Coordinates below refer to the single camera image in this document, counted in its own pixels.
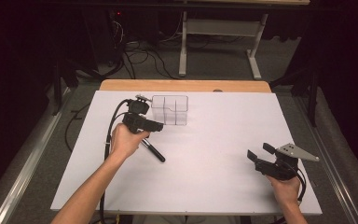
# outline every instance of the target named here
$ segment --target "person's right hand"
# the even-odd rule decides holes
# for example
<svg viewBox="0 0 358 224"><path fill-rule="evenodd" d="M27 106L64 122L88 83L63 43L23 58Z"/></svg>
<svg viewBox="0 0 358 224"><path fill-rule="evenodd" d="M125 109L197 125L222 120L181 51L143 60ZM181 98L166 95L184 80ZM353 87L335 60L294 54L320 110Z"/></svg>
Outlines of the person's right hand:
<svg viewBox="0 0 358 224"><path fill-rule="evenodd" d="M284 181L277 180L268 175L266 175L266 178L271 182L274 188L275 199L280 206L298 205L297 197L300 189L300 180L297 177Z"/></svg>
<svg viewBox="0 0 358 224"><path fill-rule="evenodd" d="M125 124L119 123L112 131L110 155L126 160L135 152L142 139L149 135L150 132L146 131L132 133Z"/></svg>

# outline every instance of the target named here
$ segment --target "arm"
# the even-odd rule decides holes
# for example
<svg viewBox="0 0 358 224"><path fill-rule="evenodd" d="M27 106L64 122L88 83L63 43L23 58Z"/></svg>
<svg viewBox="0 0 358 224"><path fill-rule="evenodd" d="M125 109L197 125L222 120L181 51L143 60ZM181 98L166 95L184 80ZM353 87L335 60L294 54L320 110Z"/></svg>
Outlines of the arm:
<svg viewBox="0 0 358 224"><path fill-rule="evenodd" d="M298 206L297 196L300 188L300 181L294 177L287 181L280 181L266 175L274 188L275 199L282 209L284 218L288 224L306 224L307 220L301 213Z"/></svg>
<svg viewBox="0 0 358 224"><path fill-rule="evenodd" d="M148 132L133 134L124 124L118 124L112 131L110 155L71 196L52 223L89 223L118 168L148 135Z"/></svg>

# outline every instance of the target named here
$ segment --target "transparent box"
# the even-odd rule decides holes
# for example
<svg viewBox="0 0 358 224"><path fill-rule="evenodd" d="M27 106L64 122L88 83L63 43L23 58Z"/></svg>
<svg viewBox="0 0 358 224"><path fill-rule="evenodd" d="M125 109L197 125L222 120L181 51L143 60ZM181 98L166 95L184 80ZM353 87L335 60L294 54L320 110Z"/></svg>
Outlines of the transparent box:
<svg viewBox="0 0 358 224"><path fill-rule="evenodd" d="M185 95L154 95L152 111L155 121L168 125L187 124L188 97Z"/></svg>

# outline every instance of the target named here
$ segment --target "black marker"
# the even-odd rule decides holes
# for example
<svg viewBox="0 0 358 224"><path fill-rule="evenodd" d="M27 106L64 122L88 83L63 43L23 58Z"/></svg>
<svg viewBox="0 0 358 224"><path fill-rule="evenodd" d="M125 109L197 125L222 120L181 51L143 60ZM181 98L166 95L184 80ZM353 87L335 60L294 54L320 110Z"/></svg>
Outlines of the black marker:
<svg viewBox="0 0 358 224"><path fill-rule="evenodd" d="M155 154L155 156L162 162L165 162L165 158L156 150L155 147L153 147L149 141L147 141L146 139L142 139L142 143L144 144L145 147L147 147L153 154Z"/></svg>

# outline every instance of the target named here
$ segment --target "forearm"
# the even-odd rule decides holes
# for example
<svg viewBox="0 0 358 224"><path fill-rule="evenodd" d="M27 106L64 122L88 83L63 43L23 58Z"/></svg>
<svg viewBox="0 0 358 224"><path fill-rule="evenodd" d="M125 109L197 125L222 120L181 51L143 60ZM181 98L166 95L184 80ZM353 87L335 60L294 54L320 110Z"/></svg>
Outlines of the forearm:
<svg viewBox="0 0 358 224"><path fill-rule="evenodd" d="M124 160L109 156L72 195L52 223L89 223L98 201Z"/></svg>
<svg viewBox="0 0 358 224"><path fill-rule="evenodd" d="M280 205L287 224L307 224L307 220L301 213L296 203Z"/></svg>

